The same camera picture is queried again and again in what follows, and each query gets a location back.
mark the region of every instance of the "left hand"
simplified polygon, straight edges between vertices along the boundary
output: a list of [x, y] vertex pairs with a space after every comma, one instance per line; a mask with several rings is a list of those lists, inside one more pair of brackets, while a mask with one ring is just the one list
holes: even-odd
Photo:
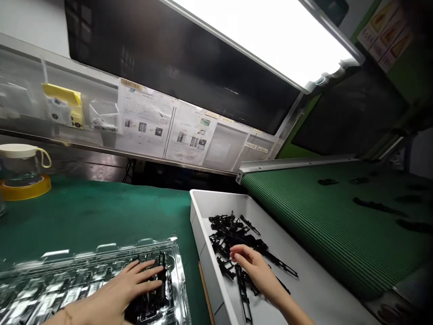
[[143, 271], [152, 266], [153, 263], [155, 260], [141, 264], [134, 261], [90, 297], [68, 304], [65, 310], [72, 317], [72, 324], [129, 324], [124, 319], [124, 311], [129, 303], [135, 297], [155, 290], [162, 285], [162, 281], [159, 280], [144, 282], [164, 269], [162, 266], [158, 266]]

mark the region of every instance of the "fluorescent light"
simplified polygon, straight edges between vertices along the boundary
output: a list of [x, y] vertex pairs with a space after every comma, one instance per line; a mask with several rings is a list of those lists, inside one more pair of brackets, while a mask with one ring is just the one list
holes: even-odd
[[341, 62], [361, 63], [298, 0], [162, 1], [196, 22], [198, 18], [306, 93], [322, 74], [336, 73]]

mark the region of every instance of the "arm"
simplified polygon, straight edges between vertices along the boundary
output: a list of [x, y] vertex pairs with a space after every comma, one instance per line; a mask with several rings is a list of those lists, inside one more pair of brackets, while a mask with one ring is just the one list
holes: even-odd
[[161, 272], [162, 266], [144, 271], [155, 260], [128, 264], [93, 295], [68, 304], [43, 325], [131, 325], [124, 319], [129, 303], [137, 296], [162, 285], [162, 281], [144, 282]]
[[246, 245], [230, 248], [230, 257], [248, 273], [257, 289], [283, 314], [291, 325], [314, 325], [308, 315], [278, 282], [262, 255]]

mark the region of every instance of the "green work table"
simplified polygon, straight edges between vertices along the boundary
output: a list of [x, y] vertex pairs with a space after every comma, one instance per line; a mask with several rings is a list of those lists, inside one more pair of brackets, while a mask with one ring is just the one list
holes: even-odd
[[210, 324], [189, 222], [189, 192], [60, 176], [50, 192], [6, 202], [0, 218], [0, 261], [35, 260], [48, 251], [94, 251], [101, 244], [134, 245], [143, 238], [178, 237], [194, 324]]

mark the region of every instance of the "green mat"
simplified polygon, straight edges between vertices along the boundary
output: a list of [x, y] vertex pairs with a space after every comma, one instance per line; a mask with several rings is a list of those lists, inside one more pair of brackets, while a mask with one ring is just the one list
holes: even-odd
[[[376, 177], [369, 177], [368, 184], [349, 183], [372, 170], [378, 169], [351, 162], [257, 172], [242, 180], [250, 194], [334, 278], [364, 301], [381, 296], [415, 271], [432, 244], [432, 236], [398, 226], [398, 216], [358, 206], [352, 199], [380, 202], [407, 213], [410, 221], [433, 223], [433, 192], [406, 188], [407, 184], [424, 184], [433, 189], [433, 182], [381, 169]], [[326, 178], [339, 184], [318, 184]], [[397, 203], [395, 198], [402, 195], [422, 195], [427, 203]]]
[[48, 251], [94, 251], [98, 245], [134, 245], [143, 238], [178, 237], [194, 324], [210, 324], [188, 191], [53, 176], [50, 192], [6, 202], [0, 218], [0, 261], [38, 259]]

